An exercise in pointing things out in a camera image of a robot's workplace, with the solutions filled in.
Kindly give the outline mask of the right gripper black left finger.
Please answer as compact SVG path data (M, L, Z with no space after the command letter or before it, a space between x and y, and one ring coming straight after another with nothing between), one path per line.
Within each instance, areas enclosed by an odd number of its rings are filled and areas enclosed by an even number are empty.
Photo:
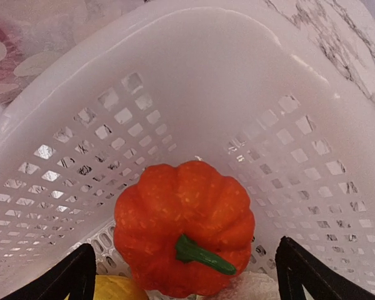
M84 243L42 276L2 300L92 300L95 282L95 252Z

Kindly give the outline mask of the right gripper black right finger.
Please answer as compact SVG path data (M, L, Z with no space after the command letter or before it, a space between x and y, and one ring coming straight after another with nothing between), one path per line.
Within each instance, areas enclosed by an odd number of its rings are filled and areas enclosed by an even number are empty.
M290 237L282 237L276 250L277 281L282 300L375 299L375 295L328 268Z

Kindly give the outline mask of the yellow corn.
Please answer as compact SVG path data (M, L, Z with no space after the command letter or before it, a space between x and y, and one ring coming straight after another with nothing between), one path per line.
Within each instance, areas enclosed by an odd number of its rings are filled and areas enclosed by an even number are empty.
M94 300L148 300L145 290L124 276L96 275Z

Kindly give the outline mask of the orange mini pumpkin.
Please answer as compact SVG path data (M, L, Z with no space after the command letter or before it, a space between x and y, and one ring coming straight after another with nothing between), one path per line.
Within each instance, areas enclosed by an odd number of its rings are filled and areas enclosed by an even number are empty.
M251 258L255 218L245 188L202 161L149 166L114 208L114 246L145 290L211 296Z

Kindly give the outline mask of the white plastic basket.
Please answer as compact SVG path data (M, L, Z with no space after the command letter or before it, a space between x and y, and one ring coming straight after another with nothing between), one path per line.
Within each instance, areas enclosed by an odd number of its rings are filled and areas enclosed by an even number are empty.
M256 218L375 295L375 23L356 1L0 1L0 298L113 246L151 165L206 161Z

